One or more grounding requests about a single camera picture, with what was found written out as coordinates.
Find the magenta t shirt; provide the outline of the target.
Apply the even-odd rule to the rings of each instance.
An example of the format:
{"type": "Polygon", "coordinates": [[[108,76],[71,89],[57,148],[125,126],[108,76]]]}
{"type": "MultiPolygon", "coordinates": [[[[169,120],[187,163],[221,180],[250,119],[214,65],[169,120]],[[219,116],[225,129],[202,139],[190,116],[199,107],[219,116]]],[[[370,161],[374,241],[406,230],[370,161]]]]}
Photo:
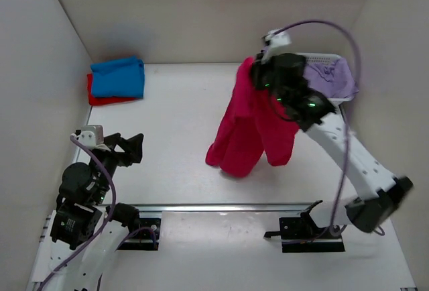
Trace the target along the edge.
{"type": "Polygon", "coordinates": [[[285,166],[299,126],[279,118],[282,106],[267,90],[255,89],[250,72],[254,58],[242,61],[235,86],[205,162],[224,173],[244,178],[263,154],[271,166],[285,166]]]}

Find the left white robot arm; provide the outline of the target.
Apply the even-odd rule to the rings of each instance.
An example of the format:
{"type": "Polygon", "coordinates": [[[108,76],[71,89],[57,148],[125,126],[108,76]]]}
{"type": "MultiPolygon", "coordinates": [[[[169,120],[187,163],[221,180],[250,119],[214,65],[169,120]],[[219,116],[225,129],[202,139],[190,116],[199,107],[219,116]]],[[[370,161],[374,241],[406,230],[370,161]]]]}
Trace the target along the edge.
{"type": "Polygon", "coordinates": [[[111,256],[139,231],[139,211],[117,202],[113,175],[142,161],[143,139],[141,133],[105,137],[90,127],[71,134],[90,160],[63,171],[50,229],[52,269],[39,290],[98,290],[111,256]]]}

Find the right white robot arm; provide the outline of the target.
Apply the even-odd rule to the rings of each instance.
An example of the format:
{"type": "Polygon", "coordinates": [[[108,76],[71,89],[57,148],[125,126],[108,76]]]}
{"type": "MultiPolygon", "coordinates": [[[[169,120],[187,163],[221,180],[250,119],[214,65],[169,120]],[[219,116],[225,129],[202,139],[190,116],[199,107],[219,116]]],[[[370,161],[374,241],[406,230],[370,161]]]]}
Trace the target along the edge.
{"type": "Polygon", "coordinates": [[[257,90],[267,90],[269,103],[279,103],[280,118],[296,123],[342,169],[336,196],[307,208],[301,232],[311,239],[329,232],[338,236],[352,225],[364,233],[381,233],[381,224],[394,213],[411,189],[407,176],[384,168],[352,135],[337,107],[304,78],[306,57],[259,53],[251,66],[257,90]]]}

